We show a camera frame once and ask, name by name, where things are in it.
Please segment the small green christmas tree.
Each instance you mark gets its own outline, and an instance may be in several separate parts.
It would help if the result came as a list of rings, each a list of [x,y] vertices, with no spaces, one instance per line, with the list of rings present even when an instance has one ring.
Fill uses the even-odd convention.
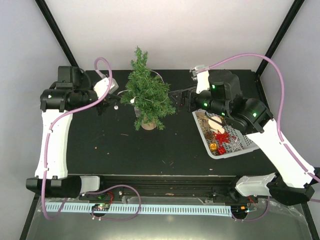
[[[148,52],[136,47],[135,59],[130,61],[132,71],[128,75],[125,92],[120,97],[124,105],[131,105],[139,110],[134,127],[138,131],[143,125],[153,125],[164,130],[161,119],[173,115],[176,111],[169,99],[170,85],[158,75],[153,75],[147,67]]]

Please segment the pine cone ornament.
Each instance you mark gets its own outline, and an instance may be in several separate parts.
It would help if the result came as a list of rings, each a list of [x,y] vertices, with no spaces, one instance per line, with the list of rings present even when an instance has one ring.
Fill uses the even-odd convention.
[[[204,134],[204,137],[205,137],[206,140],[209,140],[209,141],[213,141],[215,139],[214,132],[212,132],[212,131],[207,131]]]

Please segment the red foil star ornament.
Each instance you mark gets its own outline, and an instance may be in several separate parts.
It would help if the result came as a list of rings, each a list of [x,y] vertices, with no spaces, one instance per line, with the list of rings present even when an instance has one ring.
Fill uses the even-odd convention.
[[[219,145],[222,145],[223,143],[230,143],[230,137],[228,132],[221,133],[218,131],[217,133],[214,132],[214,139],[218,142]]]

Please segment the white plastic basket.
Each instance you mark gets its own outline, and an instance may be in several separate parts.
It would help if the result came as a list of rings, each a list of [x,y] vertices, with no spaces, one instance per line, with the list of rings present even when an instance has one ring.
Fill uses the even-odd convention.
[[[231,140],[231,138],[238,138],[238,140],[241,142],[241,147],[243,148],[243,150],[232,152],[228,143],[223,143],[222,145],[219,145],[215,139],[214,140],[205,139],[204,134],[206,132],[213,132],[212,129],[208,127],[208,124],[205,123],[208,120],[208,117],[205,115],[205,111],[202,109],[196,110],[192,113],[192,115],[196,123],[200,137],[202,139],[202,142],[204,144],[204,147],[208,155],[212,159],[218,160],[218,159],[231,158],[231,157],[247,154],[259,149],[259,147],[253,141],[251,141],[247,136],[242,135],[242,133],[239,130],[234,129],[230,125],[223,126],[223,128],[225,129],[225,132],[229,134],[229,140]],[[209,148],[210,143],[216,143],[217,148],[223,146],[226,149],[226,153],[223,155],[218,155],[217,151],[211,152]]]

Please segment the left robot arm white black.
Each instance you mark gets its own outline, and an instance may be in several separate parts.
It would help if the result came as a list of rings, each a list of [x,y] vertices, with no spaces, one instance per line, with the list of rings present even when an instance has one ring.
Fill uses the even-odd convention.
[[[92,105],[110,105],[108,99],[118,89],[115,79],[104,76],[96,84],[83,86],[89,75],[75,66],[59,66],[57,81],[40,96],[42,141],[40,157],[34,177],[26,180],[26,188],[46,198],[76,198],[89,192],[95,199],[103,199],[108,192],[98,176],[69,176],[67,144],[73,110]]]

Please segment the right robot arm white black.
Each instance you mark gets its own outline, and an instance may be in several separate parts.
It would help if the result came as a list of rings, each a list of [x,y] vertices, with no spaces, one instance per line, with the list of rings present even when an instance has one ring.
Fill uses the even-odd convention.
[[[312,185],[320,181],[320,169],[308,164],[286,140],[269,108],[257,98],[244,97],[239,77],[229,70],[205,71],[195,78],[195,86],[169,93],[174,106],[223,117],[220,125],[227,124],[254,142],[277,170],[240,177],[228,187],[228,198],[238,202],[258,195],[287,206],[312,201]]]

